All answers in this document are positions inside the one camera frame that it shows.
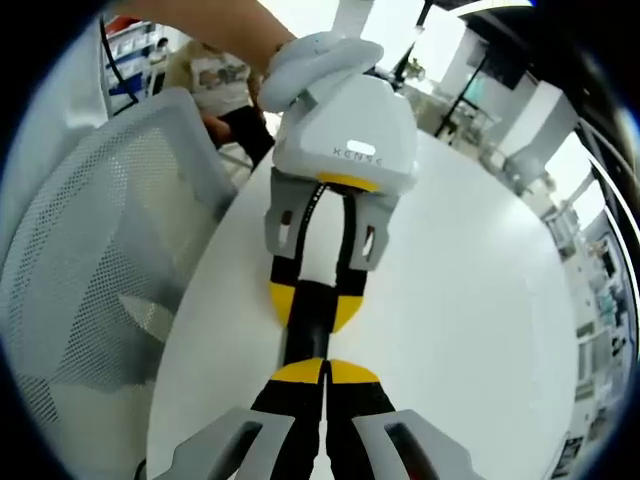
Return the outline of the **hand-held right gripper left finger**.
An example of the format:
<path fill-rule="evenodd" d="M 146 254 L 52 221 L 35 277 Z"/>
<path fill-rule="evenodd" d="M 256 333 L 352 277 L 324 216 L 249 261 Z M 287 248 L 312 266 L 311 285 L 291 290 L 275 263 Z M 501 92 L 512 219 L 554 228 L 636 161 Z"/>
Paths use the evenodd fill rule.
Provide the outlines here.
<path fill-rule="evenodd" d="M 325 360 L 280 368 L 249 408 L 181 442 L 160 479 L 308 479 L 319 452 Z"/>

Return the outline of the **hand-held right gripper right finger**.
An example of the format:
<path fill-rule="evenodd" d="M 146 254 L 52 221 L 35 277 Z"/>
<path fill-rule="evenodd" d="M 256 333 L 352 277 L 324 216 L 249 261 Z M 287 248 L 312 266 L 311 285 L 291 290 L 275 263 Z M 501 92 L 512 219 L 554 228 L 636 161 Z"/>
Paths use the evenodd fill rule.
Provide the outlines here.
<path fill-rule="evenodd" d="M 468 450 L 412 409 L 398 410 L 370 370 L 328 363 L 326 452 L 336 479 L 479 479 Z"/>

